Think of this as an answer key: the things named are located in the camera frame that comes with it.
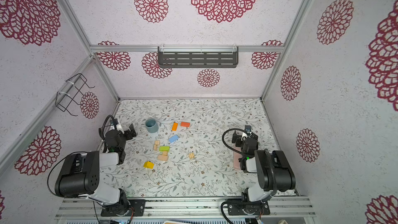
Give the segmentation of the lime green wooden block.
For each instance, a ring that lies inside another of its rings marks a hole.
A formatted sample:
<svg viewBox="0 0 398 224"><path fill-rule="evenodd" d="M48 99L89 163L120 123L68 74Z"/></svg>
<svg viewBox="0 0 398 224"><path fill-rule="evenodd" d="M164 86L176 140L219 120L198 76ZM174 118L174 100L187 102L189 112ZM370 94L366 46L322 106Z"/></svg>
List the lime green wooden block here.
<svg viewBox="0 0 398 224"><path fill-rule="evenodd" d="M159 151L161 151L161 152L164 152L164 151L169 152L170 151L170 146L160 146L159 147Z"/></svg>

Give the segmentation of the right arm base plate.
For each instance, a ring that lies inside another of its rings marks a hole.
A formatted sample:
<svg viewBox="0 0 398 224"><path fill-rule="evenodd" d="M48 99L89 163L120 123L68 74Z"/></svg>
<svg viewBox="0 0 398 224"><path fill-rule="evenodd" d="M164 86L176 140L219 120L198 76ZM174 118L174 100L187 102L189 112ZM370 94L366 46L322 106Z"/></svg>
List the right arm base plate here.
<svg viewBox="0 0 398 224"><path fill-rule="evenodd" d="M271 213L267 202L242 202L229 199L226 203L228 214L231 216L260 216Z"/></svg>

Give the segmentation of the blue wooden block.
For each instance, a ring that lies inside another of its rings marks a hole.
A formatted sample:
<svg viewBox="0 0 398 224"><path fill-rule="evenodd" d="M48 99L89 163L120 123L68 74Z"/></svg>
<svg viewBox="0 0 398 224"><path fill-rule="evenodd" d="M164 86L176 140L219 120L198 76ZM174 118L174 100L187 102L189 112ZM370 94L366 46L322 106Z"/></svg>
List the blue wooden block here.
<svg viewBox="0 0 398 224"><path fill-rule="evenodd" d="M178 135L174 135L172 137L169 138L169 143L173 144L174 142L176 142L179 139Z"/></svg>

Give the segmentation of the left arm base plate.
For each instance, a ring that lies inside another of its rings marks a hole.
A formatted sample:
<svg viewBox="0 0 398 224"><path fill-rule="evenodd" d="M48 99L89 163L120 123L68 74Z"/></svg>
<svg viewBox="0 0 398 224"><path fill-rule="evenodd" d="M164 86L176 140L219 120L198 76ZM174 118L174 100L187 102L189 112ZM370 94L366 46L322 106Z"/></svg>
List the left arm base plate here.
<svg viewBox="0 0 398 224"><path fill-rule="evenodd" d="M141 217L144 214L146 200L128 200L128 203L115 203L102 207L101 217Z"/></svg>

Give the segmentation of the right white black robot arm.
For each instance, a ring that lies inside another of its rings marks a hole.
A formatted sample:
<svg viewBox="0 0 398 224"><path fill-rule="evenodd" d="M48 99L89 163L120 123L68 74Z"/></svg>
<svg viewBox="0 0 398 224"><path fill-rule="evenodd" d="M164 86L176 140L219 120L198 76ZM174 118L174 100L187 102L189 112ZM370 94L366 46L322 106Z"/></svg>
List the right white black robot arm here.
<svg viewBox="0 0 398 224"><path fill-rule="evenodd" d="M295 188L296 179L283 151L260 150L258 136L248 131L238 134L234 130L232 144L234 168L256 174L258 179L241 194L243 202L265 202L278 192Z"/></svg>

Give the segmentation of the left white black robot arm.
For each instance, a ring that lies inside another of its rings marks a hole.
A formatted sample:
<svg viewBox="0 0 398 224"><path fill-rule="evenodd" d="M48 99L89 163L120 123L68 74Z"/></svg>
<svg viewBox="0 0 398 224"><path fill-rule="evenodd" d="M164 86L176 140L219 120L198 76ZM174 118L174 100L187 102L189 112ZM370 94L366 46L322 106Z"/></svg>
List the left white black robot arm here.
<svg viewBox="0 0 398 224"><path fill-rule="evenodd" d="M101 205L102 216L127 216L134 207L121 188L114 188L100 179L100 169L122 165L125 160L126 141L136 137L131 124L123 131L121 125L108 131L104 147L108 152L74 152L64 159L55 183L55 195L61 198L85 198Z"/></svg>

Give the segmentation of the red-orange wooden block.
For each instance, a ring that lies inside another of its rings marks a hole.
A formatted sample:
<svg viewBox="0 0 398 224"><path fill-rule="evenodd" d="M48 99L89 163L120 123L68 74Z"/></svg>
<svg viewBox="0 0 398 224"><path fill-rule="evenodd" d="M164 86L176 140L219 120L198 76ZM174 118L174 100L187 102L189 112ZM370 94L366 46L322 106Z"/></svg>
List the red-orange wooden block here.
<svg viewBox="0 0 398 224"><path fill-rule="evenodd" d="M181 123L180 123L180 126L181 126L181 127L189 128L189 127L190 127L190 123L189 123L189 122L181 122Z"/></svg>

